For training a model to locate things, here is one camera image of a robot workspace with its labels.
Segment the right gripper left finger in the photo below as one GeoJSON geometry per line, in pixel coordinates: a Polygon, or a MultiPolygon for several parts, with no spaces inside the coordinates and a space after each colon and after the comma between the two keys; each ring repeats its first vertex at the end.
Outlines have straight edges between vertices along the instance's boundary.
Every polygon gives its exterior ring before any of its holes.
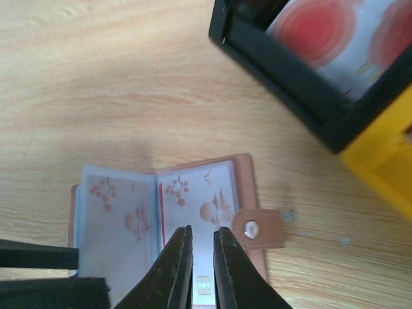
{"type": "Polygon", "coordinates": [[[117,308],[192,308],[192,229],[175,230],[153,266],[117,308]]]}

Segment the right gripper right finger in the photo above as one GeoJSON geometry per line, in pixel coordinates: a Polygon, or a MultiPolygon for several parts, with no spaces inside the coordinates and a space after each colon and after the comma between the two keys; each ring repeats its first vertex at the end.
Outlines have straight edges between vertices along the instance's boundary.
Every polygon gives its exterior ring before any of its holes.
{"type": "Polygon", "coordinates": [[[292,308],[261,277],[229,228],[219,228],[213,240],[217,308],[292,308]]]}

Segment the white blossom credit card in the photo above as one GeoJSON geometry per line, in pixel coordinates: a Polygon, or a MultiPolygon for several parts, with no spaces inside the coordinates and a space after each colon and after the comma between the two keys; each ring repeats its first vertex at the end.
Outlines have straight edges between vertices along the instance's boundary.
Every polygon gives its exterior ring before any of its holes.
{"type": "Polygon", "coordinates": [[[89,175],[79,274],[103,277],[116,306],[152,265],[150,188],[147,182],[89,175]]]}

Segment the brown leather card holder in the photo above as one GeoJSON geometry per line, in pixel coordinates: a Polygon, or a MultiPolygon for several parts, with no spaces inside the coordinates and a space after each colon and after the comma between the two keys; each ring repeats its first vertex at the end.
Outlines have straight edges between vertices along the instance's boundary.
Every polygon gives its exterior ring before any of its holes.
{"type": "Polygon", "coordinates": [[[285,244],[278,210],[259,208],[252,159],[238,154],[150,173],[84,166],[72,188],[69,244],[78,275],[103,277],[117,305],[146,275],[177,228],[193,236],[194,308],[215,308],[213,234],[228,227],[267,276],[264,251],[285,244]]]}

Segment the yellow bin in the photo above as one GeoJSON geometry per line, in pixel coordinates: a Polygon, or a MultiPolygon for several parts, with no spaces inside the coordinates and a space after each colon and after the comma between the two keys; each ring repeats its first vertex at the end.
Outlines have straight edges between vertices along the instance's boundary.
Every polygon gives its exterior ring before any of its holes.
{"type": "Polygon", "coordinates": [[[381,198],[411,220],[411,86],[340,157],[381,198]]]}

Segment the black bin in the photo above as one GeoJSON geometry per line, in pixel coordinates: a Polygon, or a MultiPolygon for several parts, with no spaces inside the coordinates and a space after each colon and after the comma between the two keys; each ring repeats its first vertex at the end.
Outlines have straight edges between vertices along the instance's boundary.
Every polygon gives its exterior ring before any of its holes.
{"type": "Polygon", "coordinates": [[[338,92],[263,31],[284,1],[215,1],[209,37],[224,53],[283,100],[333,153],[344,151],[411,85],[407,47],[358,100],[338,92]]]}

